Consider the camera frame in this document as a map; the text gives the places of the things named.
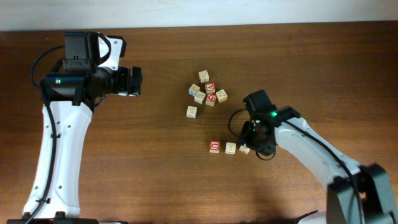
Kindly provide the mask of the red letter U block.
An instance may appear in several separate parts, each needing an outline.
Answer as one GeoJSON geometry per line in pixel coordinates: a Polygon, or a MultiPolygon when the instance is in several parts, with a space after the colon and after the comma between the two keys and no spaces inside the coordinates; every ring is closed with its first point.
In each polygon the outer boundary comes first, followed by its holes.
{"type": "Polygon", "coordinates": [[[221,143],[219,141],[210,141],[210,152],[219,153],[221,149],[221,143]]]}

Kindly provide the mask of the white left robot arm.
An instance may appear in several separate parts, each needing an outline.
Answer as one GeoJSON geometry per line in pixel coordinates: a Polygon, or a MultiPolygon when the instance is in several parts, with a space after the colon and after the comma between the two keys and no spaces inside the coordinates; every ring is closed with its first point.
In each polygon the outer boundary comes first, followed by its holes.
{"type": "Polygon", "coordinates": [[[44,104],[44,129],[33,188],[19,223],[97,223],[80,218],[79,175],[84,140],[106,95],[141,93],[139,67],[121,67],[127,43],[99,32],[66,32],[65,56],[34,86],[44,104]]]}

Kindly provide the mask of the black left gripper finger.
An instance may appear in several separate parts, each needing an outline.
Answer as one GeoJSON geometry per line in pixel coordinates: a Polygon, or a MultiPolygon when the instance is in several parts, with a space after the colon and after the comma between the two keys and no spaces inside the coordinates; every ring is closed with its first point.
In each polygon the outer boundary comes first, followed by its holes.
{"type": "Polygon", "coordinates": [[[142,82],[131,82],[127,91],[128,96],[139,96],[141,94],[142,82]]]}
{"type": "Polygon", "coordinates": [[[131,70],[131,85],[141,85],[143,81],[143,74],[141,67],[132,67],[131,70]]]}

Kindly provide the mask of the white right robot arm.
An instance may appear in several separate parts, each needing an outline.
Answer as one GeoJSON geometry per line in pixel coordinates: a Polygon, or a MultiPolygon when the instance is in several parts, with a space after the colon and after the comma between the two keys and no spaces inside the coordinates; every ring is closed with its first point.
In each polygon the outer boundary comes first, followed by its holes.
{"type": "Polygon", "coordinates": [[[264,90],[243,99],[247,120],[238,143],[268,161],[281,147],[297,158],[326,188],[326,210],[315,210],[294,223],[397,223],[397,205],[387,172],[364,166],[318,135],[290,106],[278,108],[264,90]]]}

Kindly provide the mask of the wooden block green side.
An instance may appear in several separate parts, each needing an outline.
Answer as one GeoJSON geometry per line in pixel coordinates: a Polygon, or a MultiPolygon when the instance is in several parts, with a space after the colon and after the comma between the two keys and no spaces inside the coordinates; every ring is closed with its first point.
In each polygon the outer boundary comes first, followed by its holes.
{"type": "Polygon", "coordinates": [[[235,154],[236,153],[236,143],[227,142],[225,147],[226,154],[235,154]]]}

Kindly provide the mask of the wooden letter X block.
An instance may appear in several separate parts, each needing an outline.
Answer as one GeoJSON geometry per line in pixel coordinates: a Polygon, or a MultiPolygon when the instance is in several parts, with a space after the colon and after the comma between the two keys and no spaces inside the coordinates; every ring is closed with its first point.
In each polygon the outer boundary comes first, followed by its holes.
{"type": "Polygon", "coordinates": [[[249,154],[250,148],[248,148],[245,144],[244,145],[240,145],[239,151],[244,153],[244,154],[249,154]]]}

